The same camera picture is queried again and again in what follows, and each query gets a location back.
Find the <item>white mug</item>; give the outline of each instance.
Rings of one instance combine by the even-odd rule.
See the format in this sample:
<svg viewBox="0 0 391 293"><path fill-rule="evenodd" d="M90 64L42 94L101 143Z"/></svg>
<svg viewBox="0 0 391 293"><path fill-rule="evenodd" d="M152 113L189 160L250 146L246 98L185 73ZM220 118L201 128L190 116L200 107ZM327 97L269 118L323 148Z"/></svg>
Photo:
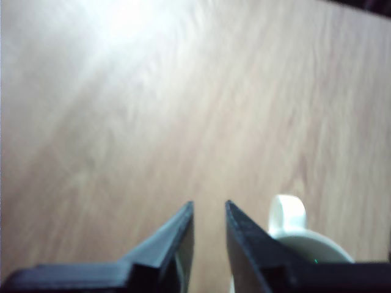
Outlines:
<svg viewBox="0 0 391 293"><path fill-rule="evenodd" d="M268 233L271 237L314 262L354 262L352 257L330 238L307 229L307 215L300 198L276 195L269 210ZM230 293L235 293L233 278Z"/></svg>

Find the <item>wooden table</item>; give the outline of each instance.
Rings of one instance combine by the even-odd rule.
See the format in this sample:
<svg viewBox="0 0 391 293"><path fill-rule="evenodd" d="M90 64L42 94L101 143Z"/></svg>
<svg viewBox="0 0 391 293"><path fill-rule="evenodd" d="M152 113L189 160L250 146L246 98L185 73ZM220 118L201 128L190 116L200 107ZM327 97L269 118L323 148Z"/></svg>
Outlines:
<svg viewBox="0 0 391 293"><path fill-rule="evenodd" d="M277 193L358 260L391 226L391 21L313 0L2 1L2 279L122 256L195 201L191 292L227 292L224 201Z"/></svg>

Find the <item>mug handle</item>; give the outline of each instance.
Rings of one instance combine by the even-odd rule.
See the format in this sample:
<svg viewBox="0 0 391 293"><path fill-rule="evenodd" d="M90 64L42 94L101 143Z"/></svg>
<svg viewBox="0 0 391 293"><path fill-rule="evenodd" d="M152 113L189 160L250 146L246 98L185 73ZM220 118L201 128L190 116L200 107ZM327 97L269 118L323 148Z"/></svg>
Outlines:
<svg viewBox="0 0 391 293"><path fill-rule="evenodd" d="M269 212L269 234L271 236L307 227L307 216L300 198L293 195L276 195Z"/></svg>

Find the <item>white cup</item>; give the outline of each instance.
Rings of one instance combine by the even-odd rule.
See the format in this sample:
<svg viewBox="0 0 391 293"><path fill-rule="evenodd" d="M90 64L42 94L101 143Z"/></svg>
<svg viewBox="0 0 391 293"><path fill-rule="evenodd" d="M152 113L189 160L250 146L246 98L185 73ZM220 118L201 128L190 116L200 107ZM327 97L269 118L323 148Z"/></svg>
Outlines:
<svg viewBox="0 0 391 293"><path fill-rule="evenodd" d="M300 198L276 195L269 211L268 233L299 255L315 262L354 262L352 257L330 238L307 229L307 215ZM235 293L233 278L230 293Z"/></svg>

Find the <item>black plastic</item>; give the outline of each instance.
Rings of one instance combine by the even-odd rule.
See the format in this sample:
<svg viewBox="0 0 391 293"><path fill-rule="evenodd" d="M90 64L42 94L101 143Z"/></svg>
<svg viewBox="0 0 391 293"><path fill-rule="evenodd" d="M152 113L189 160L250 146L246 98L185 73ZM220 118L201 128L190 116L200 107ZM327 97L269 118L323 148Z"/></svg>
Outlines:
<svg viewBox="0 0 391 293"><path fill-rule="evenodd" d="M233 202L225 204L236 293L391 292L391 264L315 264L271 238Z"/></svg>
<svg viewBox="0 0 391 293"><path fill-rule="evenodd" d="M189 202L119 261L19 270L0 292L186 292L194 246L193 213Z"/></svg>

